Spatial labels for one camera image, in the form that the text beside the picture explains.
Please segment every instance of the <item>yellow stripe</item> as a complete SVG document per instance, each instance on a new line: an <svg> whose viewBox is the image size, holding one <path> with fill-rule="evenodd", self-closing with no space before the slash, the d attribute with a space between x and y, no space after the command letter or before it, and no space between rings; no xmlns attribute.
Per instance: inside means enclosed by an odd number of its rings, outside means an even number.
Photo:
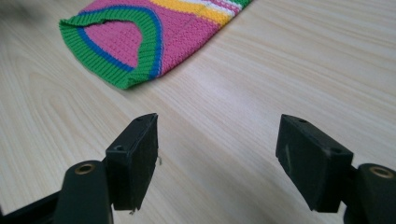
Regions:
<svg viewBox="0 0 396 224"><path fill-rule="evenodd" d="M208 8L203 4L189 3L178 0L150 0L150 2L179 12L194 14L198 17L206 18L214 23L223 26L232 17L224 12Z"/></svg>

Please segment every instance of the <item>blue stripe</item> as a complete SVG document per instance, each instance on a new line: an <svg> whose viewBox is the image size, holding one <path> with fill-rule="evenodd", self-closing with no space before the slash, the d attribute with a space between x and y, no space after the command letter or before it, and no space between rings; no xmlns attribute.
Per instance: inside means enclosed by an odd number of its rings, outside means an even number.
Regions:
<svg viewBox="0 0 396 224"><path fill-rule="evenodd" d="M156 48L155 48L155 59L154 63L152 65L152 68L148 74L149 79L153 79L156 76L161 74L161 67L162 67L162 56L163 56L163 46L162 46L162 35L163 35L163 28L160 23L160 19L157 17L157 15L151 11L148 8L145 7L129 7L129 6L112 6L112 7L105 7L93 11L82 11L78 13L79 16L84 16L84 15L89 15L93 13L100 13L106 10L111 10L111 9L130 9L130 10L138 10L147 13L150 18L154 21L155 28L157 30L157 36L156 36ZM78 28L78 33L80 37L84 40L84 42L98 55L104 57L108 62L113 63L116 65L118 68L123 69L125 71L131 72L134 70L133 67L129 66L128 64L120 62L118 59L114 58L112 55L109 53L105 52L102 50L99 46L97 46L85 33L84 28Z"/></svg>

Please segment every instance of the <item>striped knit garment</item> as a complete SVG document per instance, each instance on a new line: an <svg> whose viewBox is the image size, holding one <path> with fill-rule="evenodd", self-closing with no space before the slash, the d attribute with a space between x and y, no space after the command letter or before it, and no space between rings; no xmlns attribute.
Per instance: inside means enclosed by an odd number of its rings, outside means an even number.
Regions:
<svg viewBox="0 0 396 224"><path fill-rule="evenodd" d="M120 89L160 77L251 0L95 0L60 21L84 66Z"/></svg>

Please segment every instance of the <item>light wood grain surface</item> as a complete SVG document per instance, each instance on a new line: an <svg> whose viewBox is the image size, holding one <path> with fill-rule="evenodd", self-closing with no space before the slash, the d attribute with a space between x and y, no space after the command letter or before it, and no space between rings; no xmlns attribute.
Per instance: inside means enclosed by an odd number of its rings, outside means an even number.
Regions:
<svg viewBox="0 0 396 224"><path fill-rule="evenodd" d="M128 91L86 70L59 19L91 0L0 1L0 204L60 189L129 122L159 114L163 165L115 223L342 223L309 211L275 156L281 114L396 169L396 2L253 1L165 77Z"/></svg>

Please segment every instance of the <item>black plastic part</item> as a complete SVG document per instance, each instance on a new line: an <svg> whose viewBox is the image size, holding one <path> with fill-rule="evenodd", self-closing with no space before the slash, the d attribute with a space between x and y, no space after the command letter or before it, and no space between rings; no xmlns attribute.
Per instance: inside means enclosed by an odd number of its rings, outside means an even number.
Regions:
<svg viewBox="0 0 396 224"><path fill-rule="evenodd" d="M46 224L52 222L59 192L53 193L37 202L31 203L2 217L1 224Z"/></svg>
<svg viewBox="0 0 396 224"><path fill-rule="evenodd" d="M355 186L371 224L396 223L396 172L377 164L358 168Z"/></svg>
<svg viewBox="0 0 396 224"><path fill-rule="evenodd" d="M106 170L100 161L80 162L67 170L53 223L113 223Z"/></svg>
<svg viewBox="0 0 396 224"><path fill-rule="evenodd" d="M106 150L110 199L116 210L140 209L158 157L157 114L134 119Z"/></svg>
<svg viewBox="0 0 396 224"><path fill-rule="evenodd" d="M282 115L276 156L311 210L338 211L351 151L308 121Z"/></svg>

